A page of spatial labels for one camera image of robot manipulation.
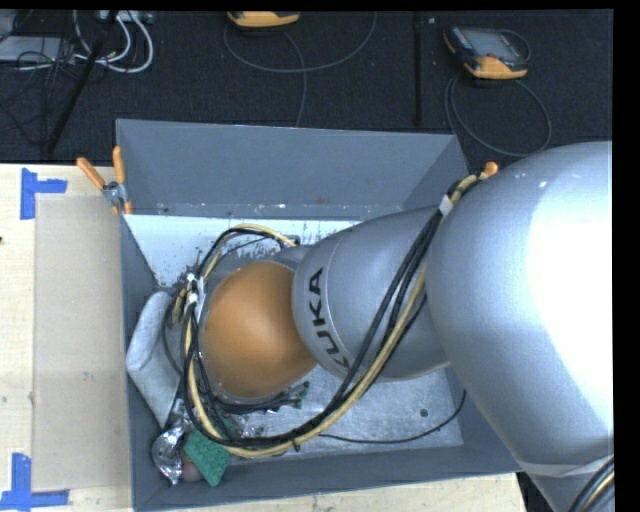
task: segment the table surface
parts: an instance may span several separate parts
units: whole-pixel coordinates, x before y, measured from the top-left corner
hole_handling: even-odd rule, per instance
[[[32,455],[34,395],[34,319],[36,219],[20,220],[21,169],[27,167],[39,180],[67,180],[67,197],[102,195],[75,166],[0,164],[0,491],[11,485],[11,455]],[[100,167],[107,180],[115,179],[113,168]],[[75,219],[76,229],[91,226]],[[111,245],[118,250],[117,240]],[[69,504],[55,510],[131,510],[130,487],[71,487]],[[452,479],[334,494],[246,502],[211,507],[215,512],[276,511],[501,511],[524,512],[525,506],[514,474]]]

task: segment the green sponge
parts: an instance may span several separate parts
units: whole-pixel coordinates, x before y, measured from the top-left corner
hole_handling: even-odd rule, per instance
[[[211,487],[216,487],[229,465],[231,454],[199,430],[189,434],[184,451]]]

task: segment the blue tape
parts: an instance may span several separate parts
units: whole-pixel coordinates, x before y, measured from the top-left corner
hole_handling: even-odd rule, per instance
[[[33,219],[36,216],[36,194],[62,194],[67,190],[65,180],[38,181],[38,175],[22,168],[22,187],[20,194],[20,219]]]
[[[66,505],[69,491],[31,492],[31,459],[21,453],[11,455],[11,490],[0,496],[0,510],[29,512],[32,507]]]

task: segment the crumpled foil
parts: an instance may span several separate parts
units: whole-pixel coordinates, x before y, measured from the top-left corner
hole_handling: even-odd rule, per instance
[[[181,418],[158,436],[151,446],[154,464],[169,479],[172,486],[178,484],[182,475],[182,453],[178,444],[185,433],[186,425]]]

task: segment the orange clip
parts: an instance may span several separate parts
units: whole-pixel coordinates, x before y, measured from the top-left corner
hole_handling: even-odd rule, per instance
[[[487,162],[482,172],[487,178],[491,178],[494,174],[498,174],[498,164],[495,162]]]
[[[116,182],[122,184],[126,179],[126,172],[124,170],[124,161],[122,160],[122,150],[120,146],[113,148],[113,167],[116,170]],[[131,200],[124,203],[124,213],[133,213],[133,205]]]
[[[80,157],[76,160],[76,165],[80,167],[80,170],[87,175],[87,178],[93,183],[98,190],[102,190],[106,185],[104,178],[100,176],[100,173],[96,168],[91,165],[91,162],[84,157]]]

